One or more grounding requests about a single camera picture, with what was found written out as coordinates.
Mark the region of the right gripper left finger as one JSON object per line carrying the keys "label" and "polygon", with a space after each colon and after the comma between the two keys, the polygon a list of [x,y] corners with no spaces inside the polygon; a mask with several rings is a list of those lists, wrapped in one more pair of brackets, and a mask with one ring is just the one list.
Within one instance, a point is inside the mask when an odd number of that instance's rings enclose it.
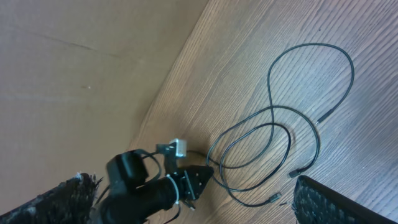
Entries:
{"label": "right gripper left finger", "polygon": [[94,175],[77,174],[1,215],[1,224],[88,223],[97,189]]}

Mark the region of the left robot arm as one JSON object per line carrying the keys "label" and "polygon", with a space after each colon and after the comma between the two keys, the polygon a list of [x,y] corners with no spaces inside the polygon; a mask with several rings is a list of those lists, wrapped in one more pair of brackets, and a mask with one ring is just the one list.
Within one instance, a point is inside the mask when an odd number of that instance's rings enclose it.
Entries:
{"label": "left robot arm", "polygon": [[108,196],[96,202],[88,223],[145,223],[161,211],[178,208],[174,221],[181,212],[181,204],[191,209],[203,193],[214,170],[208,166],[188,166],[161,178],[159,174],[147,181],[144,159],[155,160],[153,153],[142,149],[118,154],[106,165]]}

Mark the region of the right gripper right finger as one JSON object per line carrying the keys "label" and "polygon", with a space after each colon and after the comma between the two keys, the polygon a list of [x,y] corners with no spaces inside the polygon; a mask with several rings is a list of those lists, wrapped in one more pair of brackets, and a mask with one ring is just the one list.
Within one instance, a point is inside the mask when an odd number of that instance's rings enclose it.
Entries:
{"label": "right gripper right finger", "polygon": [[395,224],[306,175],[297,179],[292,209],[301,224]]}

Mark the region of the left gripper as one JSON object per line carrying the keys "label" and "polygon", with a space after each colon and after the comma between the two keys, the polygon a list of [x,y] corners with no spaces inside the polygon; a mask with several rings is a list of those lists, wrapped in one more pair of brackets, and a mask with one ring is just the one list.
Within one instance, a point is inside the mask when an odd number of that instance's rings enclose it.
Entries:
{"label": "left gripper", "polygon": [[171,178],[175,183],[177,203],[193,205],[212,178],[214,170],[209,166],[189,166],[182,172],[174,172]]}

